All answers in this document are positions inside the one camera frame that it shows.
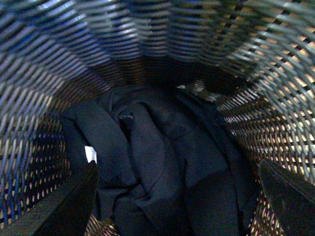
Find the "white tag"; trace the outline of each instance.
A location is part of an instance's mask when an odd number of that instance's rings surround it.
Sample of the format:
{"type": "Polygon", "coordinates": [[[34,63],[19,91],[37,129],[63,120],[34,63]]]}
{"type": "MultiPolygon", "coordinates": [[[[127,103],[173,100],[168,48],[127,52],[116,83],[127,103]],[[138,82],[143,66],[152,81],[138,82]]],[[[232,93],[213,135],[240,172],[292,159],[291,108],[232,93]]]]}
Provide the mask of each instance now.
{"type": "Polygon", "coordinates": [[[95,163],[97,163],[96,161],[96,151],[94,150],[93,147],[89,147],[89,146],[84,146],[85,148],[85,154],[87,156],[87,160],[90,163],[91,161],[95,161],[95,163]]]}

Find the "black cloth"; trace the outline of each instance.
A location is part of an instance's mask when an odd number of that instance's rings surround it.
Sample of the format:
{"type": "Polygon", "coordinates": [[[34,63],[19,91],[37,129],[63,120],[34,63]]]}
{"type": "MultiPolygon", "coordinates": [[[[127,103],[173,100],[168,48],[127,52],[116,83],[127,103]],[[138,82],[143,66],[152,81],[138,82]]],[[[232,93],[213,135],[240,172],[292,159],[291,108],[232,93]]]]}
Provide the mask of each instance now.
{"type": "Polygon", "coordinates": [[[114,88],[62,114],[70,168],[97,152],[101,219],[124,235],[243,234],[255,207],[251,168],[212,103],[180,89],[114,88]]]}

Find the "clothing tag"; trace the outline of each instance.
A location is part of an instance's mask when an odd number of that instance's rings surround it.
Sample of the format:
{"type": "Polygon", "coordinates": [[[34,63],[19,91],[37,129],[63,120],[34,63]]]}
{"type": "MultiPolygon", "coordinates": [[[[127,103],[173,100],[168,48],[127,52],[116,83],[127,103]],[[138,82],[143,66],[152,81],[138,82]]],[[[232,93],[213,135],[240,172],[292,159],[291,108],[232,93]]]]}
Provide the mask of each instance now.
{"type": "Polygon", "coordinates": [[[95,161],[95,163],[97,163],[96,161],[96,151],[94,150],[93,147],[89,147],[89,146],[84,146],[85,148],[85,154],[87,156],[87,160],[90,163],[91,161],[95,161]]]}

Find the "perforated metal wall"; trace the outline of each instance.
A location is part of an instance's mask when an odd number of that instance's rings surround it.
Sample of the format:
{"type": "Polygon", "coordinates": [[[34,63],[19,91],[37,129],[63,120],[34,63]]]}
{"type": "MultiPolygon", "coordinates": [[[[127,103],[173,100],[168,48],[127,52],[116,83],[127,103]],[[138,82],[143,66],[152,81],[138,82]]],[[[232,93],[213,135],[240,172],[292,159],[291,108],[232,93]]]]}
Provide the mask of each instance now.
{"type": "MultiPolygon", "coordinates": [[[[60,112],[159,78],[217,103],[254,165],[314,184],[314,32],[314,0],[2,0],[1,228],[69,177],[60,112]]],[[[250,228],[285,235],[263,193],[250,228]]],[[[91,218],[100,232],[114,228],[91,218]]]]}

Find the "dark fabric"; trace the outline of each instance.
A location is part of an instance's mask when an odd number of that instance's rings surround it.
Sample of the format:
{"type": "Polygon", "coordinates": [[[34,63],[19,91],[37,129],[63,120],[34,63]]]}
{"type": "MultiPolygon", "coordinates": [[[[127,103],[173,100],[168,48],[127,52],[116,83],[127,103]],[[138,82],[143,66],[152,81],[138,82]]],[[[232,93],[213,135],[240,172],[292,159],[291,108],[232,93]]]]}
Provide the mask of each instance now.
{"type": "Polygon", "coordinates": [[[114,88],[62,115],[71,169],[93,146],[101,218],[135,236],[241,234],[255,183],[222,122],[213,104],[149,86],[114,88]]]}

